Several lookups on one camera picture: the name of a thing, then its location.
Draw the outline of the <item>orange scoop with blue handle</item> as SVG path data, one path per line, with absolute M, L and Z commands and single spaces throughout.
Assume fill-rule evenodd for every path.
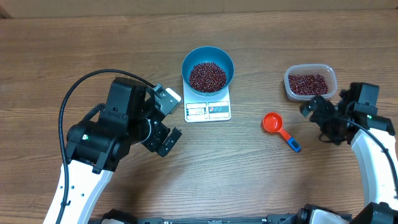
M 295 152 L 302 150 L 301 145 L 284 129 L 283 119 L 280 114 L 275 112 L 267 113 L 261 124 L 268 133 L 279 133 Z

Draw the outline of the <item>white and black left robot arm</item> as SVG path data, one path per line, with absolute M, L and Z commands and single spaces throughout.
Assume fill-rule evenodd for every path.
M 95 106 L 67 133 L 67 163 L 45 223 L 88 223 L 102 191 L 132 145 L 166 156 L 182 135 L 162 120 L 181 97 L 161 84 L 154 87 L 129 78 L 112 82 L 105 104 Z

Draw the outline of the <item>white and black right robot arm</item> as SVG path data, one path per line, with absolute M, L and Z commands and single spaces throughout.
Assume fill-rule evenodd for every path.
M 358 161 L 364 208 L 352 223 L 397 223 L 397 156 L 395 129 L 379 116 L 379 86 L 351 83 L 334 105 L 317 95 L 303 102 L 300 112 L 320 128 L 319 140 L 339 145 L 347 142 Z

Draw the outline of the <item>white digital kitchen scale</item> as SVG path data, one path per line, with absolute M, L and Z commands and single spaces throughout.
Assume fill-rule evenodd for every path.
M 195 93 L 183 82 L 184 119 L 187 123 L 229 121 L 231 119 L 231 102 L 229 87 L 217 95 L 205 96 Z

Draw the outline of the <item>red beans in bowl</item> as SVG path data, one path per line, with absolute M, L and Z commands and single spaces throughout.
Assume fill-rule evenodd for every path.
M 226 72 L 215 62 L 203 62 L 195 65 L 188 78 L 189 85 L 202 93 L 214 93 L 224 88 Z

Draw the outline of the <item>blue bowl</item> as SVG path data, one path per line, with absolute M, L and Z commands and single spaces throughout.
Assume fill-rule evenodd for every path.
M 214 47 L 214 46 L 199 47 L 195 50 L 192 50 L 184 58 L 183 63 L 182 63 L 182 78 L 186 84 L 189 85 L 188 78 L 190 76 L 190 72 L 192 71 L 193 67 L 195 65 L 197 65 L 199 63 L 203 63 L 203 62 L 215 62 L 217 65 L 219 65 L 226 72 L 226 76 L 227 76 L 227 81 L 226 81 L 226 85 L 224 86 L 224 88 L 229 86 L 229 84 L 233 80 L 234 72 L 235 72 L 233 60 L 224 50 Z M 205 96 L 217 95 L 220 91 L 217 91 L 214 93 L 202 93 L 202 92 L 194 90 L 195 93 L 198 93 L 200 95 L 205 95 Z

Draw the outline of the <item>red beans in container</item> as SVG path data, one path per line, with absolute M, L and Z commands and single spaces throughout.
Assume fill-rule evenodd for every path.
M 289 75 L 288 81 L 296 95 L 324 95 L 329 90 L 325 77 L 319 74 Z

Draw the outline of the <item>clear plastic container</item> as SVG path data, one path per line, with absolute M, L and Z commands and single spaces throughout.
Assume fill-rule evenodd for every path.
M 338 89 L 338 83 L 334 70 L 325 64 L 312 63 L 312 64 L 301 64 L 290 67 L 284 75 L 284 85 L 287 98 L 293 101 L 307 101 L 313 98 L 315 95 L 296 95 L 292 92 L 289 86 L 288 76 L 289 75 L 311 75 L 319 74 L 325 77 L 326 84 L 328 85 L 328 93 L 321 95 L 324 98 L 331 98 Z

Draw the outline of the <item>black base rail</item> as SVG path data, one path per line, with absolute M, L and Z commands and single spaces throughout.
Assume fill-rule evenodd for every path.
M 182 218 L 182 219 L 164 219 L 155 218 L 137 218 L 130 213 L 112 209 L 105 213 L 99 219 L 90 219 L 88 224 L 281 224 L 295 223 L 294 214 L 270 214 L 266 217 L 234 217 L 234 218 Z

